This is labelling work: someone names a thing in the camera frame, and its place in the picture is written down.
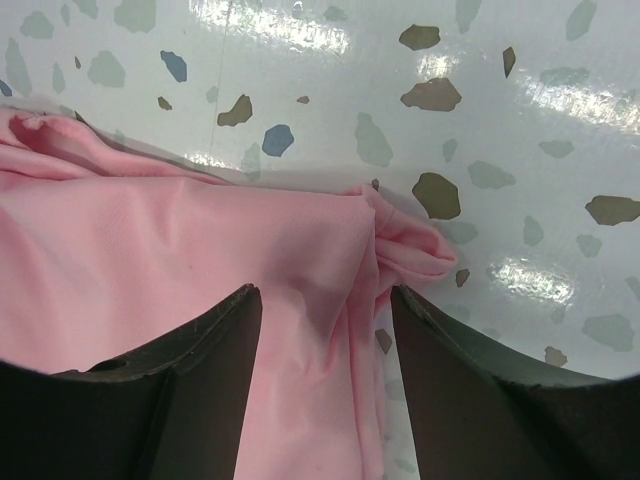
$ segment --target fabric fold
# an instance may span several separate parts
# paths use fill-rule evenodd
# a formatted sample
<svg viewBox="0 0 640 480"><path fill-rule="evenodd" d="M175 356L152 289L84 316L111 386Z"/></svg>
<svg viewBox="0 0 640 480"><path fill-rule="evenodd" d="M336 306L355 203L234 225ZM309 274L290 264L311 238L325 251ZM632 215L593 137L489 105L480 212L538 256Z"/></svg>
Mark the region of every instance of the fabric fold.
<svg viewBox="0 0 640 480"><path fill-rule="evenodd" d="M230 185L115 151L85 125L0 110L0 357L85 370L239 285L263 327L236 479L380 479L374 316L456 255L375 190Z"/></svg>

